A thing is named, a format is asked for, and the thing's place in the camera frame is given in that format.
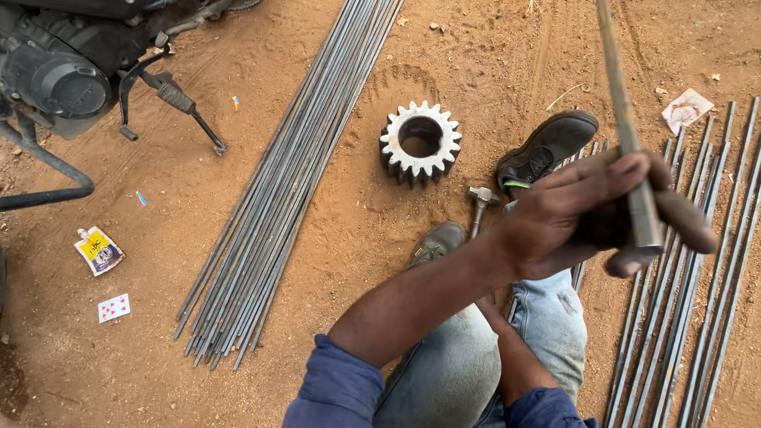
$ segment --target playing card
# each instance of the playing card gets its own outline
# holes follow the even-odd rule
[[[99,322],[113,320],[116,317],[127,315],[129,313],[129,297],[127,294],[108,299],[99,303],[97,306],[97,317]]]

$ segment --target blue sleeve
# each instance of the blue sleeve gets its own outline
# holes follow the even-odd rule
[[[560,388],[534,388],[505,409],[507,428],[597,428],[581,420],[571,398]]]
[[[381,371],[320,334],[307,361],[304,383],[283,419],[284,428],[371,428],[384,388]]]

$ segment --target work boot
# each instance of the work boot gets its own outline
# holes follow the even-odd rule
[[[430,228],[412,250],[406,269],[428,263],[465,243],[465,230],[459,223],[448,221]]]
[[[597,127],[597,118],[588,111],[566,110],[553,114],[521,147],[512,149],[497,162],[494,171],[497,187],[506,193],[509,187],[530,187],[587,145],[597,133]]]

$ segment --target motorcycle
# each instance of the motorcycle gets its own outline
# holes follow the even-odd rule
[[[178,34],[260,1],[1,0],[0,135],[79,187],[0,197],[0,211],[93,193],[87,175],[38,144],[37,127],[74,139],[119,103],[119,132],[135,141],[138,136],[129,128],[129,92],[138,78],[161,100],[191,115],[217,154],[224,153],[228,147],[172,74],[152,75],[145,69],[169,54],[169,43]],[[140,60],[152,47],[156,53]]]

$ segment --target gear bore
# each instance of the gear bore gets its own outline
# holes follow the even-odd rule
[[[410,187],[438,181],[452,168],[460,154],[462,134],[455,132],[459,123],[450,121],[451,112],[441,112],[441,105],[420,107],[410,101],[409,109],[399,106],[399,114],[388,115],[388,125],[381,131],[380,160],[389,176]]]

